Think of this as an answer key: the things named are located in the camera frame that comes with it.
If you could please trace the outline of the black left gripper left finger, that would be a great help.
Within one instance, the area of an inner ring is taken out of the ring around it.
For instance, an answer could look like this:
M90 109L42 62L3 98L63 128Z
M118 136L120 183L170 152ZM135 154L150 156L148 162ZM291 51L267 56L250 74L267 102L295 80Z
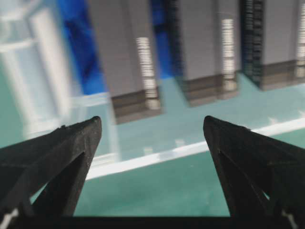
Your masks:
M85 179L102 137L95 116L0 150L0 226L74 227Z

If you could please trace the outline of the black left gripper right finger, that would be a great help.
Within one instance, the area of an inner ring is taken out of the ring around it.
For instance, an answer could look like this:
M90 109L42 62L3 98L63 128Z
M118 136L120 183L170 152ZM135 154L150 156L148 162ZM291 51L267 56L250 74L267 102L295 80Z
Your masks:
M203 134L230 216L247 226L305 226L305 151L213 116Z

